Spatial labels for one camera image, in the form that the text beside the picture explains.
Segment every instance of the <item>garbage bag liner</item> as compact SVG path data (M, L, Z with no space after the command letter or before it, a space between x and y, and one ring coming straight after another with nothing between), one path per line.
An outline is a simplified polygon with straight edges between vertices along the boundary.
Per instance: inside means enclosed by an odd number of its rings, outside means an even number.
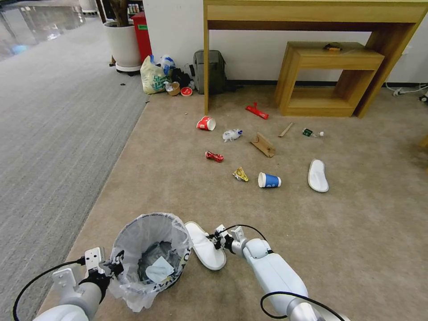
M178 280L191 247L189 233L176 215L151 213L137 217L122 229L113 244L111 259L121 250L125 251L124 272L111 281L110 292L116 298L123 298L134 312L150 308L156 295ZM159 256L174 268L162 284L152 282L142 273L142 268L154 263Z

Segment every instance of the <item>small bottle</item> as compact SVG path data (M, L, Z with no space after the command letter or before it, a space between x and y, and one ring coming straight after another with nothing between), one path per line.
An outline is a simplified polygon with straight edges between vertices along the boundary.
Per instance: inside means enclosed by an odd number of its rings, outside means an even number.
M324 136L324 132L319 132L318 134L314 134L313 131L311 131L308 128L303 128L302 134L307 137L317 137L317 138Z

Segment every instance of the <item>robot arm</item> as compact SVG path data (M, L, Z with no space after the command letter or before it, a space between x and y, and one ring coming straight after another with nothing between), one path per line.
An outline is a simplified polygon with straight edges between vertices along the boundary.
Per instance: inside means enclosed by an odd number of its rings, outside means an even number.
M60 293L59 305L47 310L34 321L90 321L103 301L110 280L123 272L123 251L114 260L104 260L104 250L96 247L85 252L86 278L80 266L72 264L52 274Z
M325 309L321 310L322 316L311 304L299 297L269 295L273 292L291 292L308 297L308 290L298 274L282 256L272 251L266 240L248 240L241 226L235 227L230 232L231 234L225 230L223 225L220 225L208 238L211 239L217 250L225 248L247 260L278 315L287 315L291 321L340 320ZM341 318L349 321L346 317L341 316Z

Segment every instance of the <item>red object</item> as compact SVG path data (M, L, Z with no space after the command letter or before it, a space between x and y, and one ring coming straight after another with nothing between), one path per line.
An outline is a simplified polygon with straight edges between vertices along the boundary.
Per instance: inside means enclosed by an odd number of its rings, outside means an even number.
M196 128L212 131L215 128L215 120L214 118L204 116L200 121L198 121Z
M147 56L152 54L152 46L150 45L150 38L148 36L146 15L143 11L133 15L131 19L134 20L138 49L140 49L141 62L143 62Z
M268 117L269 117L269 114L265 114L264 112L257 109L257 103L256 102L254 102L254 106L247 106L246 109L248 111L251 111L253 114L263 118L263 119L268 119Z
M205 157L207 159L213 159L215 160L217 163L221 163L224 159L223 155L220 154L214 154L213 152L210 151L206 151L205 152Z
M190 87L183 87L180 92L181 92L181 95L187 97L187 96L191 96L192 95L193 90Z

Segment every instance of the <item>gray backpack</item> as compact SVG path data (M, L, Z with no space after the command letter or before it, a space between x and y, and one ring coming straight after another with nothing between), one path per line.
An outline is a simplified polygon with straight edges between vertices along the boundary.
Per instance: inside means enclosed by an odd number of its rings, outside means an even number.
M226 74L224 73L224 65L226 62L222 54L218 50L210 50L210 94L220 94L226 90ZM193 55L193 66L195 87L200 94L204 94L204 51L198 50Z

